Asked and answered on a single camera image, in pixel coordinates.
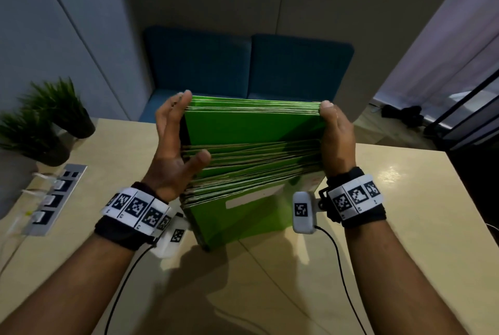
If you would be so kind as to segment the green potted plant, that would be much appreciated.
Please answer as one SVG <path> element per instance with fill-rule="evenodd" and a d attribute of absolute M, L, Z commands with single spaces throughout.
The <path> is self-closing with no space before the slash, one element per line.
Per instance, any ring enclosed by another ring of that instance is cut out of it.
<path fill-rule="evenodd" d="M 51 167 L 64 164 L 70 157 L 69 148 L 56 134 L 51 120 L 28 108 L 0 112 L 0 149 Z"/>
<path fill-rule="evenodd" d="M 78 139 L 92 136 L 96 127 L 78 96 L 71 78 L 30 83 L 30 91 L 19 100 L 25 108 L 42 113 Z"/>

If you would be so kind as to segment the silver power socket panel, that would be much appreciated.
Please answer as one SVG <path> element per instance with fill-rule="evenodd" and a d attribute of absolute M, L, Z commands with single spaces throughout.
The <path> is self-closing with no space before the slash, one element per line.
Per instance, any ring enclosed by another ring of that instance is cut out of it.
<path fill-rule="evenodd" d="M 23 191 L 40 197 L 41 202 L 28 213 L 29 219 L 22 235 L 43 237 L 48 234 L 87 168 L 85 164 L 68 163 L 58 175 L 33 173 L 33 176 L 49 182 L 50 187 L 45 191 Z"/>

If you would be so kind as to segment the person's right hand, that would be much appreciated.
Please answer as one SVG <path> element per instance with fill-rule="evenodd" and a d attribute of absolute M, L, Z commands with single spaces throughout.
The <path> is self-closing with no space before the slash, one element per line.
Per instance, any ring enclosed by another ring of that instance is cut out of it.
<path fill-rule="evenodd" d="M 321 139 L 323 170 L 327 178 L 348 173 L 356 164 L 354 126 L 341 109 L 335 107 L 335 128 L 325 126 Z"/>

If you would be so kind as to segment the person's left forearm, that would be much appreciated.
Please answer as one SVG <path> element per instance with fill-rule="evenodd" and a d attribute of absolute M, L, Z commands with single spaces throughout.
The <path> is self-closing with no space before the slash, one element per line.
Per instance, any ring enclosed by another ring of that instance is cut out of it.
<path fill-rule="evenodd" d="M 135 252 L 92 234 L 0 323 L 0 335 L 91 335 Z"/>

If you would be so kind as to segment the stack of green folders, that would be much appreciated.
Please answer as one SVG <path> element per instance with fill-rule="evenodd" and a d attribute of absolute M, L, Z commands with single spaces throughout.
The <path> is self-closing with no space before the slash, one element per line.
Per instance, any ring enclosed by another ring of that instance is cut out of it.
<path fill-rule="evenodd" d="M 315 193 L 325 175 L 319 102 L 193 96 L 180 124 L 181 157 L 200 150 L 209 165 L 180 195 L 200 247 L 292 224 L 292 196 Z"/>

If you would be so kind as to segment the black metal door frame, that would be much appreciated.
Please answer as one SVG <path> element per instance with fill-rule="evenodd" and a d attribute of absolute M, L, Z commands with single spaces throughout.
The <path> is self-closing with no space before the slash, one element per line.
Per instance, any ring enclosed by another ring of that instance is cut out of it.
<path fill-rule="evenodd" d="M 499 138 L 499 68 L 426 126 L 423 135 L 451 153 Z"/>

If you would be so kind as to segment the person's right forearm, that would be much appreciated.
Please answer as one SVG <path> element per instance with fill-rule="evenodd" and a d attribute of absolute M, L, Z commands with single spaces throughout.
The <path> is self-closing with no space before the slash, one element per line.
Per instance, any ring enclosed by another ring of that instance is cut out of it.
<path fill-rule="evenodd" d="M 469 335 L 386 220 L 345 229 L 345 237 L 375 335 Z"/>

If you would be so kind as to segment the black bag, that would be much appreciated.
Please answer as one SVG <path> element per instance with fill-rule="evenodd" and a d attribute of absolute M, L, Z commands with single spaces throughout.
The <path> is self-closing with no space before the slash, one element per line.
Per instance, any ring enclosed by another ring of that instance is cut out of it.
<path fill-rule="evenodd" d="M 384 105 L 381 109 L 383 118 L 393 118 L 400 120 L 409 129 L 418 128 L 423 125 L 424 116 L 421 115 L 422 107 L 414 105 L 403 109 L 398 109 L 392 105 Z"/>

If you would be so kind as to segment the blue sofa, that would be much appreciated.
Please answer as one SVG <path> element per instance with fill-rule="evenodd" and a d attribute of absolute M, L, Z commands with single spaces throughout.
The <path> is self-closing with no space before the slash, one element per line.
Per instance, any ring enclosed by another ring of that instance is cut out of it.
<path fill-rule="evenodd" d="M 184 90 L 194 95 L 333 100 L 354 55 L 349 43 L 272 34 L 251 37 L 151 26 L 143 32 L 154 90 L 139 121 Z"/>

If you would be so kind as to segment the black wristband with marker tags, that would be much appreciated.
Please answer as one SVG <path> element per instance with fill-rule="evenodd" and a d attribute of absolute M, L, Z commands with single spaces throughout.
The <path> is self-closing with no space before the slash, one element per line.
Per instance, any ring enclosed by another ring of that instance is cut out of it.
<path fill-rule="evenodd" d="M 327 188 L 320 193 L 328 218 L 345 229 L 387 219 L 383 195 L 372 175 L 359 167 L 328 177 Z"/>
<path fill-rule="evenodd" d="M 125 249 L 155 244 L 178 211 L 144 183 L 115 193 L 102 209 L 94 233 Z"/>

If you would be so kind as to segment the person's left hand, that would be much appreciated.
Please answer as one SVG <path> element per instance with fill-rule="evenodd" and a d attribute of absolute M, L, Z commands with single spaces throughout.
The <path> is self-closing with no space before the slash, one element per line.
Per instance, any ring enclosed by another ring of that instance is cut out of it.
<path fill-rule="evenodd" d="M 190 90 L 178 92 L 156 111 L 158 146 L 142 182 L 164 202 L 177 199 L 193 178 L 183 178 L 180 122 L 192 101 Z"/>

